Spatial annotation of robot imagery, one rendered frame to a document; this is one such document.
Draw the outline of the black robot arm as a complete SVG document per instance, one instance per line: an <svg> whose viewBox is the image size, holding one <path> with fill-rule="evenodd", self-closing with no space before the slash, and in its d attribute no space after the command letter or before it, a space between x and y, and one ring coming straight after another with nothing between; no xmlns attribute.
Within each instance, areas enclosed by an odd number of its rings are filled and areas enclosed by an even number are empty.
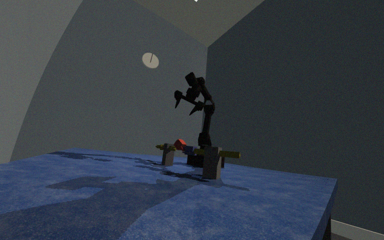
<svg viewBox="0 0 384 240"><path fill-rule="evenodd" d="M205 112L205 118L204 118L202 133L199 133L199 137L198 137L198 146L200 146L200 149L203 150L205 149L205 147L212 146L209 130L210 130L211 117L215 111L215 102L212 100L212 96L210 95L210 93L208 92L205 86L205 79L203 77L196 78L194 73L190 72L187 76L185 76L185 79L188 85L192 87L192 88L188 88L188 90L186 91L186 97L189 95L193 97L193 99L195 100L196 98L199 97L200 93L202 93L204 97L203 108ZM208 100L210 100L212 104L206 105L206 101Z"/></svg>

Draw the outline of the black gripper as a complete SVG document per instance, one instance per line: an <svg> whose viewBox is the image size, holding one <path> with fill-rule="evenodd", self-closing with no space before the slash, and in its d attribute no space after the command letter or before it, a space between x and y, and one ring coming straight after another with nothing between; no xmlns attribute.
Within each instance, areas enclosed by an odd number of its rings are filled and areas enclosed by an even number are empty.
<svg viewBox="0 0 384 240"><path fill-rule="evenodd" d="M184 96L182 94L183 93L181 91L178 91L178 90L176 90L174 92L174 98L176 99L175 108L178 106L178 104L180 102L180 99L184 99L184 100L186 100L186 101L188 101L188 102L190 102L190 103L195 105L195 107L193 108L193 110L190 112L189 115L193 114L196 111L202 111L202 109L203 109L203 107L205 105L203 102L201 102L201 101L196 102L193 97L191 97L189 95L188 96Z"/></svg>

